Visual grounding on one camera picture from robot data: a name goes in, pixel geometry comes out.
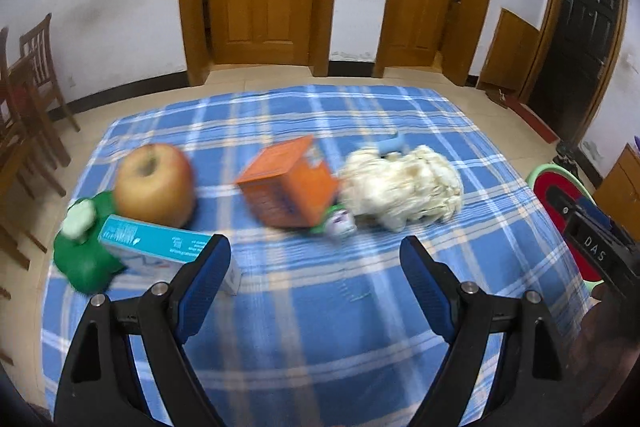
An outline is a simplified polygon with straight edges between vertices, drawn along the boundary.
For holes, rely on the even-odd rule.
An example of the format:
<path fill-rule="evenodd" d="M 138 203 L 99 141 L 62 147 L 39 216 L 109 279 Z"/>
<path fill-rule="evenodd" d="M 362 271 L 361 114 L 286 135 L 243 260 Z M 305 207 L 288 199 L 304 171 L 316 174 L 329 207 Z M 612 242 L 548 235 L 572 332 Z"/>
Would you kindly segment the right hand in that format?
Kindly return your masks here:
<path fill-rule="evenodd" d="M 639 341 L 622 332 L 621 318 L 617 300 L 604 293 L 582 318 L 570 348 L 584 424 L 604 412 L 639 358 Z"/>

